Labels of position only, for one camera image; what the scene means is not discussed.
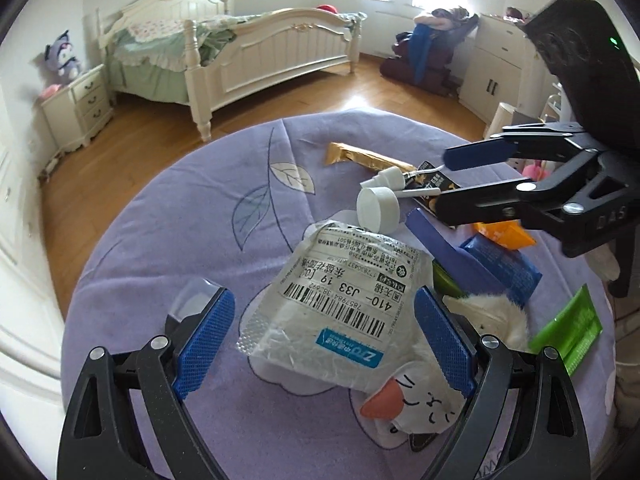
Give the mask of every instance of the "white spray nozzle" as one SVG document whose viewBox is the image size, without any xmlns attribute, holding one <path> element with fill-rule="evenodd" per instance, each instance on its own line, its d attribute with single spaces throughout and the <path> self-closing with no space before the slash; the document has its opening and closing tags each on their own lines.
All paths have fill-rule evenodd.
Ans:
<svg viewBox="0 0 640 480">
<path fill-rule="evenodd" d="M 400 191 L 404 189 L 406 185 L 406 180 L 404 179 L 404 174 L 402 174 L 402 170 L 395 166 L 391 168 L 386 168 L 386 170 L 379 171 L 378 174 L 370 178 L 369 180 L 365 180 L 360 184 L 364 187 L 388 187 L 394 191 Z"/>
<path fill-rule="evenodd" d="M 440 193 L 437 187 L 406 191 L 393 191 L 388 187 L 365 187 L 358 194 L 358 222 L 361 227 L 374 233 L 390 234 L 400 223 L 398 198 L 438 196 Z"/>
<path fill-rule="evenodd" d="M 360 185 L 362 187 L 388 187 L 394 191 L 400 191 L 404 189 L 410 179 L 420 175 L 437 173 L 442 168 L 444 168 L 444 165 L 431 170 L 416 170 L 403 173 L 400 168 L 392 166 L 391 168 L 386 168 L 386 170 L 379 171 L 375 177 L 365 180 Z"/>
</svg>

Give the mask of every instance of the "bed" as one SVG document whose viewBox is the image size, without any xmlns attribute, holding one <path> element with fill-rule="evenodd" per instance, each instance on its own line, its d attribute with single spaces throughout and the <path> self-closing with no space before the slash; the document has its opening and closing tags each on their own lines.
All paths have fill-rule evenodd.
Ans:
<svg viewBox="0 0 640 480">
<path fill-rule="evenodd" d="M 356 69 L 362 13 L 282 9 L 234 18 L 224 16 L 223 7 L 221 0 L 138 0 L 121 9 L 108 31 L 98 10 L 98 46 L 111 90 L 188 104 L 207 142 L 211 113 L 233 101 L 344 62 Z M 128 52 L 137 59 L 118 56 L 115 43 L 126 34 L 140 47 Z M 172 42 L 166 49 L 174 50 L 168 57 L 151 53 L 163 34 Z"/>
<path fill-rule="evenodd" d="M 326 166 L 331 141 L 416 165 L 424 160 L 439 165 L 443 150 L 461 139 L 368 108 L 259 124 L 190 153 L 127 205 L 86 264 L 66 318 L 65 402 L 91 348 L 141 348 L 162 333 L 181 288 L 201 276 L 236 295 L 236 320 L 186 406 L 229 478 L 421 478 L 444 436 L 423 449 L 419 439 L 361 418 L 364 394 L 248 359 L 235 348 L 240 327 L 314 222 L 357 222 L 359 183 L 371 174 L 352 162 Z M 475 186 L 515 175 L 506 164 L 496 164 L 458 171 L 454 179 Z M 413 206 L 404 201 L 403 215 Z M 470 236 L 469 226 L 454 231 L 435 225 L 456 245 Z M 567 259 L 556 240 L 542 232 L 532 235 L 537 245 L 523 252 L 543 278 L 526 309 L 531 332 L 542 329 L 585 283 L 604 327 L 572 377 L 595 466 L 613 442 L 608 437 L 614 415 L 612 312 L 584 258 Z M 422 247 L 404 225 L 392 236 Z M 134 400 L 155 471 L 170 478 L 140 396 Z M 502 442 L 507 428 L 498 430 Z M 492 446 L 477 478 L 490 474 L 498 456 L 498 445 Z"/>
</svg>

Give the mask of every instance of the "white wooden bed frame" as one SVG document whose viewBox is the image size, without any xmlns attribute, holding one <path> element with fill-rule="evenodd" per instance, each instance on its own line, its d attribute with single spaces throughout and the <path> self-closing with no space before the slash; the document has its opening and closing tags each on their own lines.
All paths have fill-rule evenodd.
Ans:
<svg viewBox="0 0 640 480">
<path fill-rule="evenodd" d="M 189 106 L 205 142 L 211 139 L 214 110 L 269 86 L 344 62 L 351 63 L 353 73 L 360 59 L 360 24 L 355 24 L 352 33 L 347 28 L 349 22 L 324 10 L 283 9 L 233 25 L 230 29 L 236 40 L 207 66 L 200 64 L 195 24 L 223 14 L 220 0 L 138 0 L 120 12 L 121 18 L 106 32 L 97 10 L 103 62 L 113 35 L 129 25 L 149 20 L 185 20 Z"/>
</svg>

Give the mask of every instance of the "orange packet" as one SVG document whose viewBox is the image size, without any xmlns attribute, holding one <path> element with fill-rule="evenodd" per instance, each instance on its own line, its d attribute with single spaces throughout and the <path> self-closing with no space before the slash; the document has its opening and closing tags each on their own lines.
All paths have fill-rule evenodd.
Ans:
<svg viewBox="0 0 640 480">
<path fill-rule="evenodd" d="M 510 251 L 517 251 L 536 244 L 536 241 L 522 228 L 517 220 L 507 220 L 506 222 L 496 222 L 494 224 L 476 222 L 474 228 L 489 240 Z"/>
<path fill-rule="evenodd" d="M 390 156 L 380 155 L 379 153 L 356 148 L 355 146 L 349 146 L 343 142 L 330 142 L 326 147 L 325 165 L 328 166 L 329 164 L 346 160 L 352 160 L 373 171 L 386 170 L 386 168 L 390 168 L 391 166 L 397 166 L 405 173 L 416 170 L 414 165 L 391 158 Z"/>
</svg>

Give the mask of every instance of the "white cabinet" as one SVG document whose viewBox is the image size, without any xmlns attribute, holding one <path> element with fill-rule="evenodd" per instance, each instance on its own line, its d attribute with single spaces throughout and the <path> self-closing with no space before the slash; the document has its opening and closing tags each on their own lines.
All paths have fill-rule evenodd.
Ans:
<svg viewBox="0 0 640 480">
<path fill-rule="evenodd" d="M 33 464 L 54 479 L 65 420 L 60 381 L 0 352 L 0 410 Z"/>
<path fill-rule="evenodd" d="M 482 16 L 460 102 L 484 122 L 491 122 L 501 102 L 518 105 L 526 41 L 512 23 Z"/>
<path fill-rule="evenodd" d="M 0 87 L 0 412 L 31 461 L 54 479 L 64 323 L 42 240 L 40 190 L 13 139 Z"/>
<path fill-rule="evenodd" d="M 89 70 L 42 103 L 51 133 L 64 152 L 88 146 L 113 117 L 103 68 Z"/>
</svg>

